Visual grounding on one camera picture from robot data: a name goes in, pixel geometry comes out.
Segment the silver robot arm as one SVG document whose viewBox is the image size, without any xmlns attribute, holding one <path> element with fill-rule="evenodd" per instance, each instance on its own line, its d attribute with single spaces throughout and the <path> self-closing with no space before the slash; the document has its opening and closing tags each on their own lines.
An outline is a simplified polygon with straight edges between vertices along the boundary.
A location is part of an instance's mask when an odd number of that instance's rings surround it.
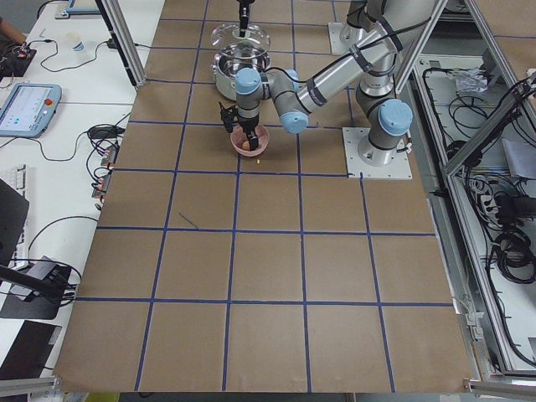
<svg viewBox="0 0 536 402">
<path fill-rule="evenodd" d="M 434 7 L 432 1 L 353 1 L 346 26 L 356 39 L 345 54 L 303 83 L 290 70 L 239 70 L 237 103 L 221 111 L 222 121 L 227 127 L 237 121 L 246 135 L 239 147 L 254 151 L 260 146 L 255 130 L 262 100 L 272 100 L 283 128 L 299 134 L 315 110 L 357 82 L 356 100 L 371 124 L 358 145 L 358 155 L 372 166 L 389 164 L 413 120 L 410 107 L 394 95 L 396 56 L 422 32 Z"/>
</svg>

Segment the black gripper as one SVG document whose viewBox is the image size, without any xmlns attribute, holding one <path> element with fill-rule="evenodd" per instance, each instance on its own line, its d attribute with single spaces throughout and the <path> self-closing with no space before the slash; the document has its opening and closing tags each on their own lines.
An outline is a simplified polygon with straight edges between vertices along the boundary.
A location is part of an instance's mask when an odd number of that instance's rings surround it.
<svg viewBox="0 0 536 402">
<path fill-rule="evenodd" d="M 240 37 L 244 37 L 249 24 L 249 8 L 240 8 Z M 243 132 L 247 135 L 250 150 L 256 150 L 259 147 L 259 137 L 255 134 L 255 128 L 258 126 L 258 116 L 238 118 L 238 123 Z"/>
</svg>

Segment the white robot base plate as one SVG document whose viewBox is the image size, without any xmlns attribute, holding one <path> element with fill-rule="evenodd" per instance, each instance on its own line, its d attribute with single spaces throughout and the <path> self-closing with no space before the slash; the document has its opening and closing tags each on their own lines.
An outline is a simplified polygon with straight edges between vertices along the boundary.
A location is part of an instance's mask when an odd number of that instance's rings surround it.
<svg viewBox="0 0 536 402">
<path fill-rule="evenodd" d="M 344 127 L 343 145 L 349 178 L 411 180 L 408 153 L 402 137 L 396 148 L 380 150 L 369 142 L 367 127 Z"/>
</svg>

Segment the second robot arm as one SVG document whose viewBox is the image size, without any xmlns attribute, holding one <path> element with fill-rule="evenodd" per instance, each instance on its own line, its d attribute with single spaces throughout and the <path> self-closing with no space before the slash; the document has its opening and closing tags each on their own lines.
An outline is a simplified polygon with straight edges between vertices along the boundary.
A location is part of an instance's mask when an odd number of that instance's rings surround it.
<svg viewBox="0 0 536 402">
<path fill-rule="evenodd" d="M 239 15 L 239 36 L 241 38 L 245 37 L 245 33 L 247 31 L 247 28 L 249 27 L 249 21 L 250 21 L 250 5 L 254 3 L 255 0 L 238 0 L 239 3 L 239 9 L 238 9 L 238 15 Z"/>
</svg>

